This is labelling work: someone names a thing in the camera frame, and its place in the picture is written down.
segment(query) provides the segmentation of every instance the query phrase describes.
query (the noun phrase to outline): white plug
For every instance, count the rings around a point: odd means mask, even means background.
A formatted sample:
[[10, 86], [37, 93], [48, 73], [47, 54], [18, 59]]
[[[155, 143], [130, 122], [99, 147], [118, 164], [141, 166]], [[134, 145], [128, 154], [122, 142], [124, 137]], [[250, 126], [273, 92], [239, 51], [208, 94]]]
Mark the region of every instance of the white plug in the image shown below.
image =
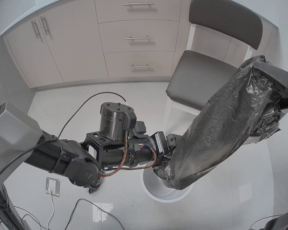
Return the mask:
[[49, 188], [48, 188], [48, 193], [49, 193], [49, 194], [52, 194], [52, 192], [53, 192], [53, 187], [49, 187]]

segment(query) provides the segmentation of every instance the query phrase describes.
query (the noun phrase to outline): white bucket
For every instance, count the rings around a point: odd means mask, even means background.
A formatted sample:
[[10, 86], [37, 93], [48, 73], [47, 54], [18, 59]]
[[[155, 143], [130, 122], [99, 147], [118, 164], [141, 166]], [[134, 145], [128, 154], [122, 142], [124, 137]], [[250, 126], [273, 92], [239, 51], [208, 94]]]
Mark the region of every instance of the white bucket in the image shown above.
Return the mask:
[[153, 172], [152, 168], [142, 169], [140, 172], [140, 181], [142, 188], [152, 199], [163, 202], [172, 203], [181, 200], [191, 191], [193, 185], [183, 190], [167, 188], [162, 184], [159, 177]]

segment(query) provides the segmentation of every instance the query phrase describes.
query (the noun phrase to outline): chair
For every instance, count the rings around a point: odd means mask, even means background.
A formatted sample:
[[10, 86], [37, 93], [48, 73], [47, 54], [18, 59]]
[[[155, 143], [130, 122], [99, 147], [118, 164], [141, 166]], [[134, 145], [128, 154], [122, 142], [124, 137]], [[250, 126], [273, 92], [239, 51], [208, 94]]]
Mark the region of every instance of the chair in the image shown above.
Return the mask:
[[232, 0], [192, 0], [191, 23], [186, 51], [167, 87], [162, 130], [166, 133], [172, 107], [198, 115], [206, 102], [234, 75], [237, 68], [215, 58], [191, 51], [197, 25], [205, 26], [249, 45], [243, 61], [258, 49], [262, 39], [261, 19]]

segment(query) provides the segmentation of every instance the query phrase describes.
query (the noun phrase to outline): power outlet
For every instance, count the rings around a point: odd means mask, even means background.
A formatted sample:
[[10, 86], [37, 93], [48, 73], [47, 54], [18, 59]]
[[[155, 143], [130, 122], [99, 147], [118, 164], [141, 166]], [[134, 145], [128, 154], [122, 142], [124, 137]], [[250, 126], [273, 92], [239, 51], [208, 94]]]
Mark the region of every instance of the power outlet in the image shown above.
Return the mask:
[[46, 193], [49, 194], [48, 189], [52, 188], [52, 195], [60, 196], [60, 180], [46, 177]]

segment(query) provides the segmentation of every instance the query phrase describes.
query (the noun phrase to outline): cabinet handle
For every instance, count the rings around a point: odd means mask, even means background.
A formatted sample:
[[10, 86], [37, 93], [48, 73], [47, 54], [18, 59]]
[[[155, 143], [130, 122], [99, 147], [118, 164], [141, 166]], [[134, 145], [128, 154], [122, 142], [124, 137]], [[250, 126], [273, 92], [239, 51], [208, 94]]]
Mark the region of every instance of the cabinet handle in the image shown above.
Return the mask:
[[35, 33], [35, 36], [36, 36], [36, 39], [38, 39], [38, 35], [39, 35], [39, 33], [37, 33], [37, 31], [36, 31], [36, 28], [35, 28], [35, 22], [33, 22], [33, 21], [31, 21], [31, 24], [32, 24], [32, 27], [33, 27], [33, 30], [34, 30], [34, 33]]
[[45, 20], [45, 18], [43, 18], [42, 16], [40, 17], [40, 19], [41, 19], [41, 22], [42, 22], [42, 25], [43, 25], [43, 29], [44, 29], [44, 31], [45, 31], [45, 34], [46, 34], [46, 36], [48, 35], [48, 30], [46, 29], [46, 27], [45, 27], [45, 23], [44, 23], [44, 20]]
[[123, 5], [153, 5], [153, 2], [135, 2], [135, 3], [124, 3]]
[[152, 39], [152, 37], [148, 37], [148, 35], [146, 37], [138, 37], [138, 38], [133, 38], [133, 37], [129, 37], [129, 38], [125, 38], [125, 40], [137, 40], [137, 39]]
[[149, 66], [148, 64], [146, 64], [145, 66], [128, 66], [129, 69], [134, 69], [134, 68], [146, 68], [146, 67], [152, 67], [152, 66]]

